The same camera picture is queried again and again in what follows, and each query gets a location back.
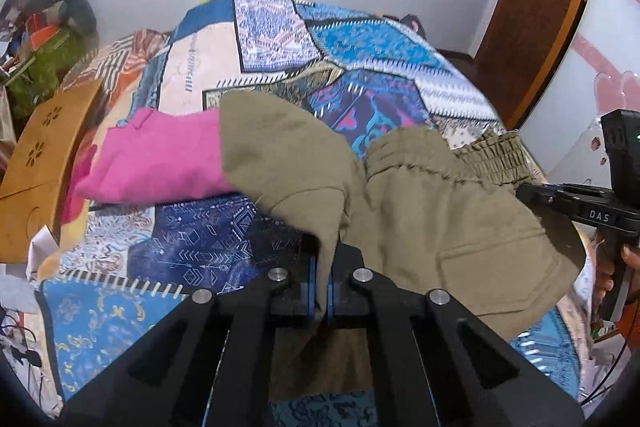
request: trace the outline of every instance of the bed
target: bed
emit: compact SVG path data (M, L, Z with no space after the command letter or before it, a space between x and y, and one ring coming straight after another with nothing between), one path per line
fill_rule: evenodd
M124 298L86 284L85 274L226 293L294 256L300 241L242 194L150 207L76 197L74 185L90 171L108 128L125 125L138 108L188 114L217 107L231 89L261 90L311 112L359 157L400 125L432 126L451 148L487 130L504 132L485 97L412 28L303 0L212 0L191 9L171 34L142 30L85 57L61 89L92 78L102 81L104 110L76 155L60 251L38 272L42 313L26 318L45 361L44 391L32 394L36 401L47 394L52 415L180 301L133 291L121 292ZM542 178L530 157L529 166ZM576 398L589 357L592 287L588 258L574 288L512 342ZM323 425L376 424L370 390L271 408L279 426L318 418Z

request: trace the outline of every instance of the wooden panel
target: wooden panel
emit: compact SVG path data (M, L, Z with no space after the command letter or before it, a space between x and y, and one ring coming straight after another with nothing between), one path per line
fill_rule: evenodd
M550 54L555 53L550 60L555 63L569 36L577 13L574 5L575 0L498 0L474 60L474 83L507 126L518 121L545 84L550 68L540 74Z

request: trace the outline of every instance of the silver bolt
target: silver bolt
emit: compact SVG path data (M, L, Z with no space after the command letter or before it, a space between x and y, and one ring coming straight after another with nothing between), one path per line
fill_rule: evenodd
M280 266L269 270L269 279L275 282L284 281L287 278L287 275L289 275L287 269Z
M211 300L212 297L213 293L211 293L206 288L200 288L191 294L191 298L196 304L206 304Z
M373 272L369 268L358 268L353 271L353 278L356 281L367 282L373 279Z
M451 297L446 291L438 288L437 290L429 292L429 298L432 303L442 306L443 304L448 303Z

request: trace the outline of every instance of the folded pink garment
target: folded pink garment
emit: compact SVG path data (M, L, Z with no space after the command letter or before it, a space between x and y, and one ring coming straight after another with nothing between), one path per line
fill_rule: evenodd
M222 173L220 111L171 116L141 108L107 131L102 151L76 193L101 203L199 200L234 188Z

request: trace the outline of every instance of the brown door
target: brown door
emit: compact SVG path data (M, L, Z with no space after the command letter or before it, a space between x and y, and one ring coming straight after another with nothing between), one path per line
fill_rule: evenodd
M564 54L586 0L498 0L474 59L474 83L517 126Z

